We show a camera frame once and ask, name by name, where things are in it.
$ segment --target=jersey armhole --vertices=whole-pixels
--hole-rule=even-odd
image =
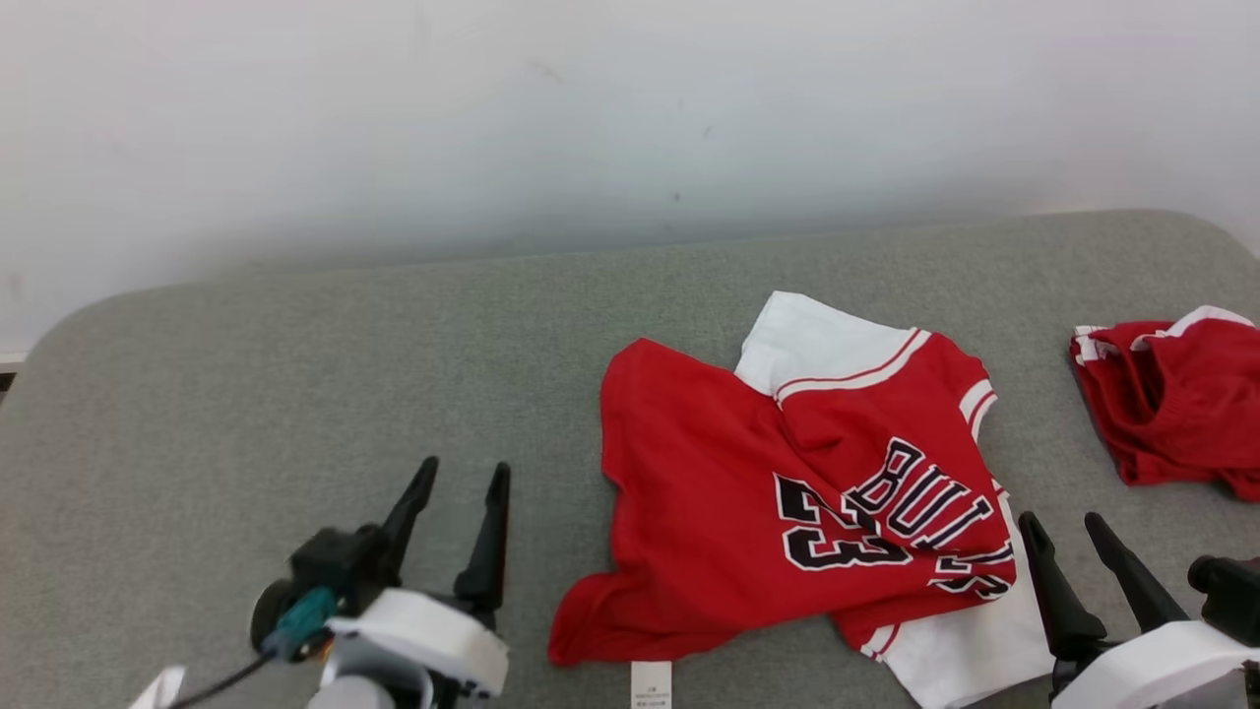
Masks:
[[[968,389],[958,404],[958,411],[966,422],[966,428],[971,432],[971,441],[980,441],[980,422],[989,413],[989,408],[998,400],[997,393],[988,379],[983,379]]]

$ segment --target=robotic arm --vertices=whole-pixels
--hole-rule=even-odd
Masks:
[[[467,568],[452,594],[401,588],[416,516],[427,506],[437,458],[427,458],[382,525],[325,528],[290,559],[255,606],[249,640],[260,659],[209,690],[174,701],[183,667],[168,667],[132,709],[183,709],[270,661],[326,652],[309,709],[455,709],[499,696],[508,646],[495,635],[503,604],[512,471],[499,463]]]
[[[1019,516],[1046,642],[1055,656],[1052,709],[1232,709],[1260,706],[1260,560],[1202,557],[1189,584],[1207,594],[1192,621],[1096,513],[1085,528],[1142,628],[1128,642],[1085,610],[1055,563],[1037,516]]]

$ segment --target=clothing label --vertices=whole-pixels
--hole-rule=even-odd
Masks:
[[[630,709],[673,709],[673,662],[630,662]]]

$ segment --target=basketball jersey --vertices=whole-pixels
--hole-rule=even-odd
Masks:
[[[1077,379],[1128,485],[1226,482],[1260,502],[1260,329],[1205,305],[1177,321],[1079,326]]]
[[[922,662],[898,650],[911,644],[965,652],[971,638],[936,637],[937,617],[1017,578],[1005,502],[973,437],[993,402],[984,368],[948,337],[798,293],[771,296],[733,374],[633,343],[601,389],[617,570],[566,594],[551,660],[675,660],[815,615],[898,678],[898,662],[907,676]],[[1012,613],[1040,630],[1024,591]],[[982,626],[1011,650],[1005,628]],[[1034,635],[1040,671],[911,693],[944,706],[1043,674]],[[946,672],[970,662],[940,660]]]

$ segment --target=gray fabric surface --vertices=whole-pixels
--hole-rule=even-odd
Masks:
[[[1254,557],[1260,514],[1203,485],[1126,489],[1066,359],[1076,324],[1260,317],[1256,261],[1202,220],[1113,212],[190,285],[93,305],[35,348],[0,408],[5,706],[126,706],[166,664],[197,689],[251,659],[255,598],[316,529],[379,520],[442,468],[403,578],[445,591],[494,463],[515,471],[505,708],[625,706],[629,667],[558,670],[552,615],[609,568],[609,359],[649,336],[731,368],[774,288],[942,331],[1000,400],[980,447],[1113,633],[1135,631],[1081,518],[1102,513],[1192,613],[1200,554]],[[268,667],[214,706],[304,706],[318,667]],[[910,706],[820,618],[675,666],[680,709]],[[1046,680],[983,706],[1042,706]]]

